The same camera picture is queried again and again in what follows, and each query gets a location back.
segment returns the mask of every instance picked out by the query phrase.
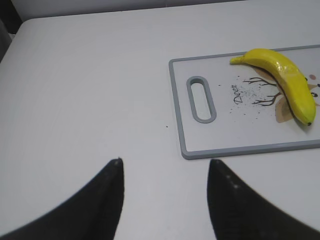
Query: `white table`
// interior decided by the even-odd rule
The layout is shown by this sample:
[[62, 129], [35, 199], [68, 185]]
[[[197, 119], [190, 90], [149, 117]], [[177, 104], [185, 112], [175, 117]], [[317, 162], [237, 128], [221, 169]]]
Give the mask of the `white table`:
[[[0, 64], [0, 235], [124, 159], [116, 240], [215, 239], [209, 160], [179, 149], [173, 58], [320, 42], [320, 2], [248, 0], [25, 22]], [[320, 149], [224, 157], [320, 230]]]

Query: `brown branch illustration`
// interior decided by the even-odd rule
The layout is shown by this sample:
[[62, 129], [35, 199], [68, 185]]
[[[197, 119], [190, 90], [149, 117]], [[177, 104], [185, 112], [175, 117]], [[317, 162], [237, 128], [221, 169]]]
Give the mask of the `brown branch illustration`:
[[267, 96], [268, 98], [272, 98], [271, 100], [256, 100], [256, 102], [254, 102], [254, 103], [252, 103], [252, 104], [259, 104], [259, 105], [261, 105], [261, 106], [271, 106], [272, 104], [275, 103], [276, 98], [277, 98], [278, 96], [280, 96], [280, 95], [281, 95], [281, 93], [278, 92], [278, 93], [277, 93], [276, 95], [274, 95], [274, 96]]
[[265, 85], [271, 85], [271, 86], [274, 86], [276, 87], [277, 84], [273, 84], [273, 83], [270, 83], [260, 77], [250, 77], [248, 81], [243, 81], [244, 83], [249, 83], [249, 84], [253, 84], [253, 83], [258, 83], [258, 82], [263, 82], [264, 84], [262, 84], [261, 86], [265, 86]]

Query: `cutting board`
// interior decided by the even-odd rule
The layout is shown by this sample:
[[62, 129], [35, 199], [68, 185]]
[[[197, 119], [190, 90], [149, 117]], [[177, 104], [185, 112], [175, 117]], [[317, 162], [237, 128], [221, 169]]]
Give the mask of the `cutting board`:
[[172, 95], [185, 159], [320, 147], [320, 45], [274, 50], [305, 75], [317, 103], [314, 123], [304, 126], [293, 117], [269, 73], [229, 64], [244, 52], [172, 59]]

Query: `gray wall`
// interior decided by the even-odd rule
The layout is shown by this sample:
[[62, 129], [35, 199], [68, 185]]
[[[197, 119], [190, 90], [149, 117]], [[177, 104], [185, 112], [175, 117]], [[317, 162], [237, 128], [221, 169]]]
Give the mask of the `gray wall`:
[[12, 0], [21, 19], [164, 8], [236, 0]]

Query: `banana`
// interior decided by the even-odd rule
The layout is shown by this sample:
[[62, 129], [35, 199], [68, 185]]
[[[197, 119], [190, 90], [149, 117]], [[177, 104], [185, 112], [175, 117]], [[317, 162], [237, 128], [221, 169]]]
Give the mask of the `banana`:
[[306, 78], [289, 58], [276, 51], [255, 48], [232, 58], [230, 64], [249, 64], [267, 70], [283, 89], [294, 116], [308, 126], [315, 120], [316, 103]]

